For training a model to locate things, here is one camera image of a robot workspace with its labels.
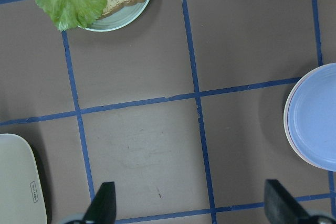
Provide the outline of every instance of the plate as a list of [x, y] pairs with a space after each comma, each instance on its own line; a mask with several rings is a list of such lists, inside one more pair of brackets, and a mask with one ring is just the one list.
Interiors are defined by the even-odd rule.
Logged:
[[125, 6], [109, 17], [96, 20], [85, 30], [89, 31], [113, 31], [122, 28], [134, 21], [146, 8], [149, 0], [144, 3], [137, 3], [133, 6]]
[[336, 63], [312, 70], [294, 86], [284, 125], [289, 143], [302, 159], [336, 171]]

